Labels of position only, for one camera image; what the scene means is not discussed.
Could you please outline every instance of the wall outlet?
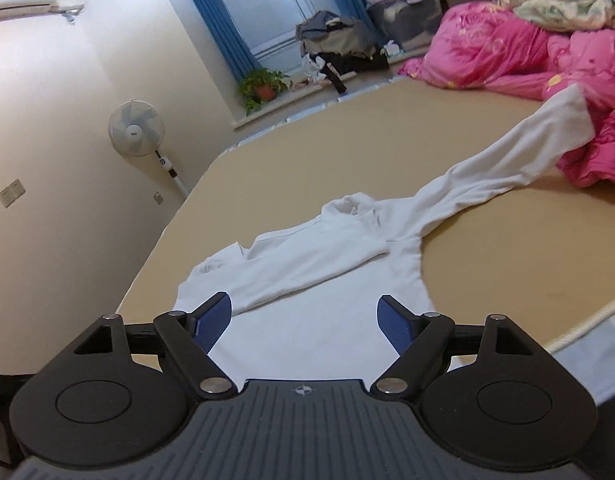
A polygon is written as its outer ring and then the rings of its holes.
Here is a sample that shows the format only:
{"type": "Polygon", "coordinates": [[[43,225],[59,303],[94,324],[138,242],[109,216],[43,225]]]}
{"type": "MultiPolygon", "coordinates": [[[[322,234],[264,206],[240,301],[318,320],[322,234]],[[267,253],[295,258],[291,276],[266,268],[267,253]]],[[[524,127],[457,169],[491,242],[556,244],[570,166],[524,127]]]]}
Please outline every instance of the wall outlet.
{"type": "Polygon", "coordinates": [[[3,207],[8,208],[12,202],[25,193],[25,187],[19,179],[16,179],[12,184],[3,189],[0,193],[0,200],[3,207]]]}

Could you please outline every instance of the long-sleeved white shirt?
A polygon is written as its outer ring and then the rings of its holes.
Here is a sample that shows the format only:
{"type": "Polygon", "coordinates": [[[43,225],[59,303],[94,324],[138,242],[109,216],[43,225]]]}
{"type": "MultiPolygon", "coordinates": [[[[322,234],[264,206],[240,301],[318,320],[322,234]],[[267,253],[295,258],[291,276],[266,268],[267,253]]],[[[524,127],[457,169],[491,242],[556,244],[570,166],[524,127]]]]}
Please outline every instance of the long-sleeved white shirt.
{"type": "Polygon", "coordinates": [[[210,355],[238,386],[249,378],[369,386],[397,357],[377,324],[379,298],[390,294],[417,314],[434,310],[422,238],[466,207],[527,186],[593,134],[585,99],[569,87],[412,198],[357,193],[300,226],[260,235],[250,249],[226,247],[193,269],[174,309],[230,295],[234,317],[210,355]]]}

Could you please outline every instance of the pink blanket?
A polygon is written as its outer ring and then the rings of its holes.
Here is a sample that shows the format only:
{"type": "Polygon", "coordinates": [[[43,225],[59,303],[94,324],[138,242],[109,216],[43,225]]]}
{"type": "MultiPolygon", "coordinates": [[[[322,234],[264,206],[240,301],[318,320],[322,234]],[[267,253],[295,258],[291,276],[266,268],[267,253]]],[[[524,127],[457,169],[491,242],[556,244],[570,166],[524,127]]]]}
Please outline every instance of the pink blanket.
{"type": "Polygon", "coordinates": [[[486,88],[546,100],[578,84],[597,135],[566,153],[558,167],[577,186],[615,183],[615,30],[547,32],[486,2],[450,9],[425,58],[411,59],[401,74],[440,88],[486,88]]]}

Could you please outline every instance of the beige mattress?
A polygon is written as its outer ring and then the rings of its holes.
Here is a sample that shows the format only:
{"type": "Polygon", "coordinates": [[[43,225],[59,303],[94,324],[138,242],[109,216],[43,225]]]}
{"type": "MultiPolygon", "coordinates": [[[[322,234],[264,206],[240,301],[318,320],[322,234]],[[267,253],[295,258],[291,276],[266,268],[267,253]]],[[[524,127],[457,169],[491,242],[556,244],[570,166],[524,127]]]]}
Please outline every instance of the beige mattress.
{"type": "MultiPolygon", "coordinates": [[[[403,80],[226,153],[165,230],[119,312],[126,322],[152,320],[206,257],[313,218],[335,198],[412,196],[539,106],[403,80]]],[[[423,273],[437,309],[457,322],[502,312],[543,345],[563,341],[615,312],[615,186],[576,189],[554,170],[447,220],[425,240],[423,273]]]]}

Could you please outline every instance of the crosshair logo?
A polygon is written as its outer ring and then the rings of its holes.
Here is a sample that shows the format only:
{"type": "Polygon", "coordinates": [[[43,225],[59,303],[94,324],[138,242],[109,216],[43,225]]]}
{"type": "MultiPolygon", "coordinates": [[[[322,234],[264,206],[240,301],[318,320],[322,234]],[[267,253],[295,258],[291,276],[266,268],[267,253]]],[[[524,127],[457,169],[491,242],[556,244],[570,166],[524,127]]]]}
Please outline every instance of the crosshair logo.
{"type": "Polygon", "coordinates": [[[301,384],[298,388],[293,389],[293,392],[297,395],[300,395],[301,397],[305,397],[306,395],[309,395],[315,391],[316,390],[314,388],[310,388],[306,384],[301,384]]]}

